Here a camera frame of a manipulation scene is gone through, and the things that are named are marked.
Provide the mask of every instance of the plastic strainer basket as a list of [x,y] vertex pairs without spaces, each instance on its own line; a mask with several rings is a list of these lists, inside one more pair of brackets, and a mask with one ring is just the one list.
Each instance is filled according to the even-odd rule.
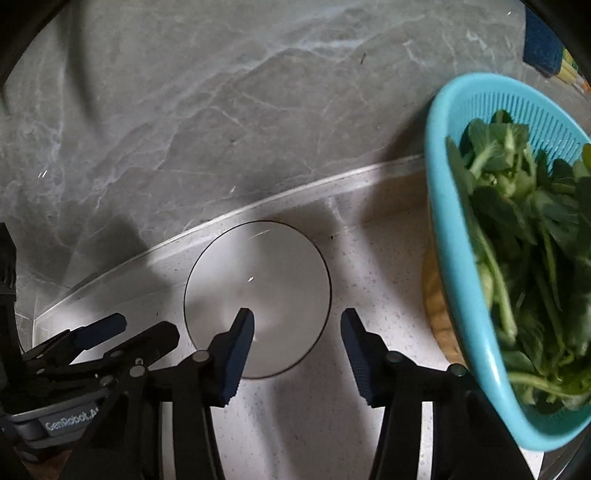
[[427,120],[425,151],[433,230],[441,278],[463,353],[517,443],[529,450],[549,451],[565,445],[589,424],[591,406],[574,412],[563,408],[555,414],[542,415],[532,407],[523,407],[515,398],[480,289],[447,163],[446,137],[459,144],[472,119],[489,122],[500,108],[507,110],[515,122],[528,124],[534,151],[543,148],[551,159],[560,157],[572,163],[589,137],[540,92],[517,80],[490,73],[463,75],[445,85]]

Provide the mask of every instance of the kitchen counter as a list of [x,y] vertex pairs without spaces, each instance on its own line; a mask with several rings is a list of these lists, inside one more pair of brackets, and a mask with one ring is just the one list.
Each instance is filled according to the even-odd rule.
[[[413,161],[409,163],[410,170],[414,168]],[[361,218],[368,218],[368,214],[353,214],[352,210],[368,202],[346,197],[349,194],[359,196],[365,188],[373,192],[374,198],[376,192],[382,192],[396,203],[396,195],[409,198],[409,192],[416,192],[424,178],[419,172],[405,177],[413,180],[396,184],[400,179],[393,176],[394,183],[389,186],[384,187],[382,182],[380,188],[368,187],[368,182],[374,183],[368,179],[376,172],[374,167],[365,169],[359,174],[358,184],[350,188],[352,193],[344,196],[333,191],[341,180],[332,179],[322,187],[332,192],[322,194],[321,201],[329,206],[338,221],[335,231],[319,235],[315,241],[326,260],[333,287],[332,307],[320,340],[294,368],[264,380],[242,380],[236,397],[225,409],[212,409],[228,480],[361,480],[368,477],[383,409],[369,408],[357,391],[340,339],[339,319],[346,307],[356,308],[366,328],[379,333],[389,348],[403,352],[420,365],[447,368],[448,363],[429,329],[421,299],[421,262],[428,242],[424,200],[410,200],[413,205],[404,206],[402,211],[393,215],[381,212],[377,217],[382,218],[355,225]],[[300,193],[310,197],[310,192]],[[423,194],[423,190],[418,190],[416,196],[424,199]],[[294,209],[287,205],[281,208],[291,212],[292,223],[297,224]],[[122,338],[160,320],[175,323],[181,334],[179,346],[154,366],[175,364],[194,351],[183,319],[184,282],[209,239],[195,242],[181,238],[174,251],[154,252],[155,259],[140,258],[124,265],[111,277],[99,279],[91,288],[41,316],[35,323],[35,342],[64,328],[85,325],[106,314],[120,312],[128,321]],[[121,285],[127,285],[128,291],[138,290],[123,295],[124,288],[115,285],[118,278],[123,279]],[[148,288],[145,282],[150,283],[150,278],[157,280]],[[110,293],[105,293],[109,284],[115,286]],[[85,353],[81,359],[93,358],[120,341],[120,338],[117,342],[110,340]],[[170,410],[165,412],[168,421],[170,413]],[[423,413],[419,478],[429,479],[431,405],[425,404]],[[170,425],[167,428],[164,434],[169,436]],[[164,444],[170,448],[171,442]],[[167,477],[174,478],[171,451],[165,451],[164,457]],[[526,453],[535,474],[540,470],[541,457],[539,453]]]

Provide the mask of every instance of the wooden cutting board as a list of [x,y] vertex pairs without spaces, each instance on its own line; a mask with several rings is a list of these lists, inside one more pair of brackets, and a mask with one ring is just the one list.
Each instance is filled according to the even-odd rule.
[[423,259],[421,283],[423,284],[423,305],[439,348],[450,363],[462,364],[466,367],[447,308],[433,236]]

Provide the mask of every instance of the marble wall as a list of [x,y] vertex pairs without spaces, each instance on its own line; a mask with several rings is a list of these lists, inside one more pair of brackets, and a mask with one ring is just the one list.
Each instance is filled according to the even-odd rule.
[[76,285],[272,194],[421,150],[458,74],[531,83],[518,0],[82,0],[12,72],[0,217],[32,319]]

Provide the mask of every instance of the leafy green vegetable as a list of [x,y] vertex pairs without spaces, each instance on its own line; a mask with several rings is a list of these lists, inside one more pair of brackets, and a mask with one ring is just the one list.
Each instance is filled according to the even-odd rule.
[[508,352],[501,352],[501,354],[507,370],[535,374],[535,368],[525,353],[520,352],[519,350],[511,350]]
[[579,201],[579,231],[567,338],[577,355],[585,355],[591,341],[591,177],[577,182],[576,197]]
[[551,414],[591,404],[591,145],[571,165],[528,137],[498,111],[446,148],[509,380]]
[[587,170],[587,167],[585,167],[583,160],[577,160],[575,163],[573,163],[573,175],[574,180],[579,181],[579,179],[582,177],[591,176],[591,173],[589,173],[589,170]]
[[503,197],[492,187],[478,187],[472,193],[476,210],[488,215],[503,228],[522,240],[535,245],[536,240],[527,218],[511,199]]
[[485,263],[481,262],[477,265],[477,267],[486,306],[490,311],[492,307],[492,300],[495,297],[495,280],[492,277],[491,269],[488,268]]
[[583,151],[581,152],[581,158],[587,170],[591,171],[591,145],[583,145]]
[[538,152],[537,160],[538,165],[535,169],[537,173],[537,183],[544,190],[550,190],[551,182],[550,175],[548,174],[548,154],[544,150],[540,150]]
[[546,252],[546,270],[548,271],[548,276],[550,278],[550,286],[552,288],[552,295],[554,296],[554,301],[556,302],[556,306],[559,310],[562,310],[560,307],[560,297],[558,295],[558,280],[557,280],[557,273],[556,273],[556,258],[554,256],[554,247],[552,246],[552,239],[550,238],[550,234],[548,233],[548,229],[544,226],[543,223],[540,223],[540,233],[542,234],[542,239],[544,240],[544,249]]
[[476,225],[476,237],[480,241],[482,249],[484,250],[486,262],[491,269],[492,278],[495,282],[495,292],[499,298],[501,326],[503,331],[507,334],[507,337],[513,340],[517,335],[517,324],[515,323],[515,317],[513,317],[513,311],[511,310],[511,298],[509,296],[509,291],[507,290],[507,285],[505,284],[505,279],[501,273],[499,264],[496,261],[491,243],[479,225]]
[[479,178],[482,170],[498,171],[510,168],[505,162],[505,152],[501,144],[492,134],[489,125],[479,118],[474,119],[468,126],[468,137],[474,147],[474,161],[470,166],[470,172],[475,178]]
[[539,296],[535,292],[525,296],[517,317],[518,340],[535,369],[544,375],[545,326],[540,319],[538,299]]
[[507,110],[497,110],[491,119],[492,124],[512,124],[513,119],[511,118],[511,114]]
[[573,167],[562,158],[554,160],[552,165],[552,191],[574,195],[575,181]]

